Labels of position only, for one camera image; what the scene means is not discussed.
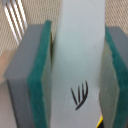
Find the gripper grey green-padded right finger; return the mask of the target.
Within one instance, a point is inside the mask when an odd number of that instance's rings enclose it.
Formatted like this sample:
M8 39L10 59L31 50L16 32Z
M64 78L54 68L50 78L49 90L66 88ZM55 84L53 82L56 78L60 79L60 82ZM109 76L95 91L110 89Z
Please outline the gripper grey green-padded right finger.
M128 128L128 36L106 28L99 94L104 128Z

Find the gripper grey green-padded left finger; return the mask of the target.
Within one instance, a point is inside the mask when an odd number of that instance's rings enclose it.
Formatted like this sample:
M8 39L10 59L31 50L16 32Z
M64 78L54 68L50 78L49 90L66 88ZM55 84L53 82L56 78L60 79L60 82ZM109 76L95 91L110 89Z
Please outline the gripper grey green-padded left finger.
M49 128L51 22L29 25L5 77L18 128Z

